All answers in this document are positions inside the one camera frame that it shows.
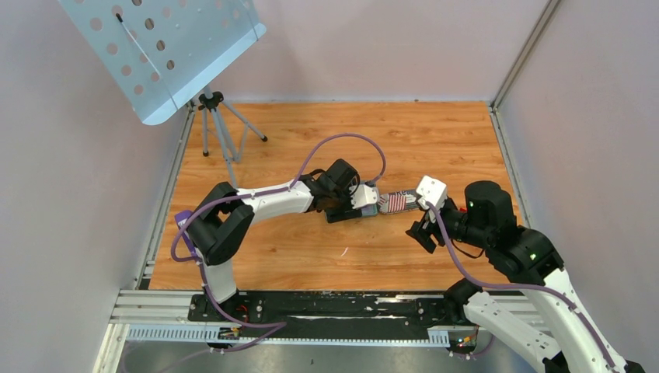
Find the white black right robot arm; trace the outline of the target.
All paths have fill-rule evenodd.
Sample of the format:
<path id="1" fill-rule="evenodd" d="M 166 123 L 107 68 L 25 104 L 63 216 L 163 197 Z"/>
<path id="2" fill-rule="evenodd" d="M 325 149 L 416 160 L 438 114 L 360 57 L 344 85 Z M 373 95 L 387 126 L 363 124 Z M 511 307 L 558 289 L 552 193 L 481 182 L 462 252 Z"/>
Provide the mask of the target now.
<path id="1" fill-rule="evenodd" d="M 450 255 L 462 242 L 484 251 L 507 278 L 505 291 L 521 292 L 546 325 L 538 331 L 501 307 L 493 283 L 467 271 L 445 292 L 444 314 L 454 324 L 470 322 L 487 329 L 537 372 L 640 372 L 606 340 L 580 300 L 560 254 L 550 239 L 519 225 L 511 195 L 488 180 L 470 183 L 466 208 L 459 209 L 441 181 L 424 176 L 415 190 L 424 212 L 408 235 L 432 253 L 444 246 Z"/>

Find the flag print glasses case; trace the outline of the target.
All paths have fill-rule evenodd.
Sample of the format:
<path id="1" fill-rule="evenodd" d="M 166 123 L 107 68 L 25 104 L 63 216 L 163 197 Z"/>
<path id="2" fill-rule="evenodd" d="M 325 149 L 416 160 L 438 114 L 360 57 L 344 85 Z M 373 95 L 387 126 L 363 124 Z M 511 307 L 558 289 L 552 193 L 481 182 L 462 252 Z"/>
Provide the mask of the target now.
<path id="1" fill-rule="evenodd" d="M 414 189 L 384 193 L 378 199 L 378 212 L 381 214 L 398 214 L 414 211 L 418 208 Z"/>

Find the grey-green glasses case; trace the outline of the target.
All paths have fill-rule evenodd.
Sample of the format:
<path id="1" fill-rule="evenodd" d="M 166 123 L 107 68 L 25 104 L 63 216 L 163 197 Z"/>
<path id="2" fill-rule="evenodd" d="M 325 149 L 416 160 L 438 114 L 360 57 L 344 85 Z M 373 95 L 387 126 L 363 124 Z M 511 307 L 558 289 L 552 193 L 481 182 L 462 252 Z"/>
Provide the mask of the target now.
<path id="1" fill-rule="evenodd" d="M 370 217 L 375 217 L 378 215 L 378 205 L 377 204 L 369 204 L 367 206 L 364 206 L 361 208 L 361 217 L 362 218 L 370 218 Z"/>

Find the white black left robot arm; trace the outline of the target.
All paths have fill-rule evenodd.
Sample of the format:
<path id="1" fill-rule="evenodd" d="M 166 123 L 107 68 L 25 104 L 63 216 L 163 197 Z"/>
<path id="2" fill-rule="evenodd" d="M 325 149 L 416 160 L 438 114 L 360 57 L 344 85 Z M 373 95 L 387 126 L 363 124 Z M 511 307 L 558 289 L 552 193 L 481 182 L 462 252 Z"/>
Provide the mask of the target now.
<path id="1" fill-rule="evenodd" d="M 200 267 L 202 288 L 210 298 L 208 311 L 220 321 L 236 315 L 232 258 L 253 225 L 313 211 L 324 213 L 329 223 L 359 218 L 363 207 L 377 198 L 344 159 L 276 186 L 236 189 L 226 182 L 217 184 L 194 211 L 177 217 L 183 240 Z"/>

